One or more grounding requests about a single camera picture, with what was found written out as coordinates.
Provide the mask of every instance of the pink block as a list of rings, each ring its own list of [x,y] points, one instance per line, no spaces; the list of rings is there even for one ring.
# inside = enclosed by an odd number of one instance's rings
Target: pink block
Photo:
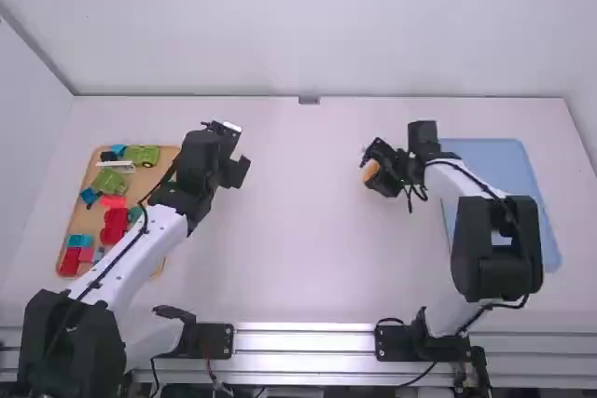
[[[81,263],[92,263],[93,262],[93,248],[83,247],[78,255],[78,261]]]
[[[126,207],[127,199],[123,196],[103,195],[100,196],[100,204],[104,207],[121,208]]]

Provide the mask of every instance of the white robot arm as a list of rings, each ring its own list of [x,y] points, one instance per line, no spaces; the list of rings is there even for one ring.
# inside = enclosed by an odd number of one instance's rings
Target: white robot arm
[[[521,309],[543,283],[539,220],[535,201],[495,188],[453,153],[441,151],[435,121],[409,124],[408,151],[376,138],[361,161],[365,185],[387,198],[406,192],[427,200],[434,192],[457,210],[450,252],[453,288],[436,304],[422,307],[410,325],[377,326],[381,362],[475,362],[480,388],[490,388],[484,351],[471,347],[467,330],[494,308]],[[509,239],[494,243],[493,233]]]
[[[105,398],[114,395],[125,372],[155,356],[206,357],[209,351],[218,359],[208,339],[231,343],[231,325],[199,324],[193,314],[168,306],[155,307],[132,331],[123,325],[134,295],[211,210],[216,190],[240,188],[250,167],[245,157],[230,159],[241,128],[202,124],[205,129],[187,134],[170,169],[139,200],[143,215],[102,261],[61,293],[42,290],[28,303],[17,379],[21,393]]]

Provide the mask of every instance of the blue cloth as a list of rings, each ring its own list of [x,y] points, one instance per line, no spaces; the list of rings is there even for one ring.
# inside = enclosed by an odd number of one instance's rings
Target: blue cloth
[[[483,181],[511,194],[528,195],[537,203],[541,251],[545,272],[562,265],[562,255],[553,236],[545,203],[535,180],[531,161],[522,142],[516,139],[440,139],[441,150],[456,153]],[[442,203],[450,246],[456,223],[455,204]],[[502,239],[495,236],[494,242]]]

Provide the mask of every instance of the cable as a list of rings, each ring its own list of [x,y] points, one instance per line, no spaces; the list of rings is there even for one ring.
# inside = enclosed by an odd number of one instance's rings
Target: cable
[[[433,370],[433,368],[436,365],[437,365],[437,363],[431,363],[427,368],[424,369],[424,371],[418,377],[411,379],[410,381],[403,382],[402,384],[398,384],[397,386],[394,387],[394,390],[403,389],[405,387],[413,385],[415,382],[420,381],[421,379],[423,379],[424,377],[429,375],[431,370]]]
[[[149,398],[155,398],[155,396],[160,391],[160,380],[158,379],[158,372],[156,372],[156,363],[154,362],[153,358],[151,358],[149,362],[151,363],[151,374],[153,375],[153,380],[156,383],[156,389],[153,391],[153,393],[151,393]]]
[[[214,390],[215,391],[223,391],[228,396],[234,397],[234,390],[232,389],[232,387],[229,384],[219,381],[217,379],[217,376],[215,375],[214,370],[212,370],[212,363],[205,351],[203,351],[203,357],[205,358],[205,371],[207,372],[207,375],[209,376],[209,378],[212,380]]]

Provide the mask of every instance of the black cable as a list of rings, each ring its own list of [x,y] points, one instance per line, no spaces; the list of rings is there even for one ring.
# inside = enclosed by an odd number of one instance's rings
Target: black cable
[[[260,397],[260,396],[263,394],[263,392],[264,392],[265,390],[266,390],[266,388],[264,387],[264,388],[263,388],[263,389],[261,389],[261,390],[259,391],[259,393],[258,393],[257,395],[255,395],[253,398],[259,398],[259,397]]]
[[[156,383],[156,389],[153,391],[153,393],[151,393],[151,395],[149,396],[149,398],[155,398],[155,396],[160,391],[160,380],[158,379],[158,372],[156,372],[156,363],[153,360],[153,358],[151,358],[149,360],[149,362],[151,363],[151,374],[153,375],[153,380]]]
[[[424,377],[426,377],[427,375],[429,375],[429,373],[431,372],[431,370],[433,370],[433,368],[436,365],[437,365],[437,363],[431,363],[427,368],[424,369],[424,371],[418,377],[416,377],[414,379],[411,379],[410,381],[403,382],[402,384],[398,384],[397,386],[394,387],[394,389],[395,390],[403,389],[405,387],[413,385],[415,382],[418,382],[421,379],[423,379]]]

